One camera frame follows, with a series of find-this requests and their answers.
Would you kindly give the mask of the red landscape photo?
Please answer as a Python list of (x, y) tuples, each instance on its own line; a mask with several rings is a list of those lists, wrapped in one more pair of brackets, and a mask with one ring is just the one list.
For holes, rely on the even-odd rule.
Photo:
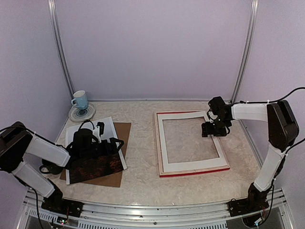
[(124, 170), (121, 157), (118, 153), (108, 156), (99, 156), (75, 162), (67, 170), (67, 184), (76, 184), (95, 178), (116, 174)]

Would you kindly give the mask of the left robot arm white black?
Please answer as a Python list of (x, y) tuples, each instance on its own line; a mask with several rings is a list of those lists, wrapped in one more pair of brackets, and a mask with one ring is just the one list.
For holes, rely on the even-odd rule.
[(52, 212), (79, 216), (82, 202), (63, 198), (62, 191), (26, 160), (40, 158), (49, 174), (66, 170), (66, 179), (79, 183), (121, 172), (127, 168), (121, 148), (124, 141), (104, 139), (104, 123), (91, 128), (81, 125), (66, 146), (51, 142), (26, 128), (21, 122), (0, 131), (0, 169), (13, 174), (23, 185), (43, 196), (41, 207)]

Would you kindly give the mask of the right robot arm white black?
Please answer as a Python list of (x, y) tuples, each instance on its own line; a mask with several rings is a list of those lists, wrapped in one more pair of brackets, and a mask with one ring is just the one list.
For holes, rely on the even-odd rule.
[(272, 102), (239, 102), (226, 104), (222, 97), (209, 101), (209, 112), (215, 118), (202, 124), (202, 136), (225, 137), (233, 120), (263, 121), (268, 125), (268, 152), (258, 177), (250, 185), (246, 198), (228, 202), (232, 216), (268, 208), (267, 195), (281, 172), (288, 150), (295, 145), (299, 126), (287, 100)]

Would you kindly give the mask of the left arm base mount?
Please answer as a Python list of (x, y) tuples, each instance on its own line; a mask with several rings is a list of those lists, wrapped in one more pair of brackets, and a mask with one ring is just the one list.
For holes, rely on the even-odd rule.
[(79, 218), (83, 205), (84, 204), (82, 202), (69, 199), (62, 199), (58, 204), (44, 200), (41, 204), (41, 208), (51, 212), (66, 215), (68, 217), (72, 216)]

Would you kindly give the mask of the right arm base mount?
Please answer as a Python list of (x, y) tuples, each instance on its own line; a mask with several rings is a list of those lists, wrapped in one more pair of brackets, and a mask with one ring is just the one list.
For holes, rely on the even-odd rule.
[(227, 203), (227, 205), (231, 217), (260, 211), (263, 208), (269, 207), (267, 200), (263, 200), (262, 202), (250, 202), (247, 198), (239, 200), (232, 199)]

